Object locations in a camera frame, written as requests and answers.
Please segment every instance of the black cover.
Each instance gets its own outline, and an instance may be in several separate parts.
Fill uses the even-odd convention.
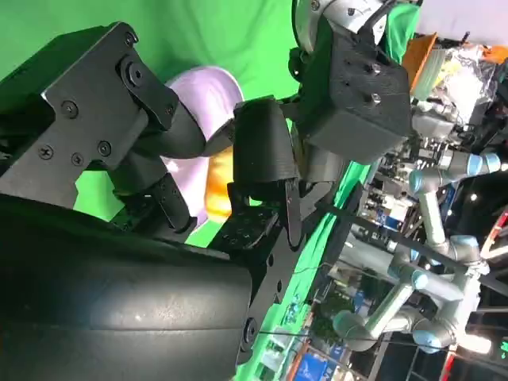
[[[362,164],[410,135],[406,70],[355,33],[334,32],[324,18],[303,76],[300,105],[297,126],[304,140]]]
[[[227,380],[251,293],[222,252],[0,194],[0,379]]]

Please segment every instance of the white object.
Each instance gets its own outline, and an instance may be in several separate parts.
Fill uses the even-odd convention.
[[[507,19],[506,0],[425,0],[416,31],[458,41],[469,32],[470,42],[508,45],[508,34],[503,32]]]
[[[234,106],[244,100],[238,82],[219,67],[196,67],[166,83],[192,114],[208,140],[233,117]],[[207,219],[205,209],[208,158],[191,160],[162,158],[189,206],[198,227]]]
[[[468,351],[486,355],[491,351],[492,341],[486,337],[465,333],[459,336],[458,345]]]

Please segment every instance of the blue sign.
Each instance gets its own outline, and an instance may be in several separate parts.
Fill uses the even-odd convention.
[[[306,353],[298,372],[294,377],[295,381],[321,381],[321,377],[326,369],[326,361],[323,361],[317,357],[314,357],[311,353]]]
[[[365,293],[363,291],[357,291],[352,302],[355,306],[355,314],[357,314],[365,303]]]
[[[341,345],[335,344],[331,349],[328,356],[333,358],[335,361],[339,361],[341,359],[342,353],[344,352],[344,347]],[[335,373],[335,369],[337,368],[337,364],[333,361],[328,361],[326,365],[325,372],[321,377],[321,381],[330,381],[333,377],[333,373]]]

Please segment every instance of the cable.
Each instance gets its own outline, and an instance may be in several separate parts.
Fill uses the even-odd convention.
[[[347,262],[345,260],[341,260],[340,258],[337,259],[337,262],[341,262],[343,264],[347,264],[349,267],[352,267],[352,268],[349,268],[349,267],[339,267],[340,270],[349,270],[349,271],[359,272],[360,274],[365,275],[365,276],[367,276],[369,278],[374,278],[374,279],[377,279],[377,280],[384,280],[383,278],[381,278],[381,277],[379,277],[377,275],[369,274],[368,272],[362,270],[361,268],[359,268],[359,267],[357,267],[357,266],[355,266],[353,264],[350,264],[349,262]],[[309,271],[309,270],[319,270],[321,267],[324,267],[324,266],[333,267],[335,265],[324,262],[324,263],[322,263],[322,264],[320,264],[319,266],[316,266],[316,267],[305,267],[302,270],[295,271],[293,273],[293,275],[302,274],[303,272]]]

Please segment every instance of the gray robot arm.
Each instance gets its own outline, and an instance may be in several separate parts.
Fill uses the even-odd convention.
[[[427,233],[426,244],[465,265],[467,270],[457,271],[450,282],[414,264],[418,254],[409,249],[397,247],[392,257],[386,254],[386,258],[377,258],[376,261],[360,254],[366,260],[367,267],[388,275],[396,284],[366,320],[348,311],[336,316],[334,329],[348,347],[356,351],[367,350],[382,333],[404,332],[411,333],[424,352],[434,353],[439,348],[455,344],[465,333],[469,316],[479,303],[479,277],[487,274],[489,267],[480,256],[474,237],[446,238],[436,191],[449,183],[499,169],[499,158],[493,154],[476,156],[446,152],[438,167],[411,174],[410,188],[420,200]],[[404,306],[415,290],[427,294],[438,305],[439,310],[431,321],[415,309]]]

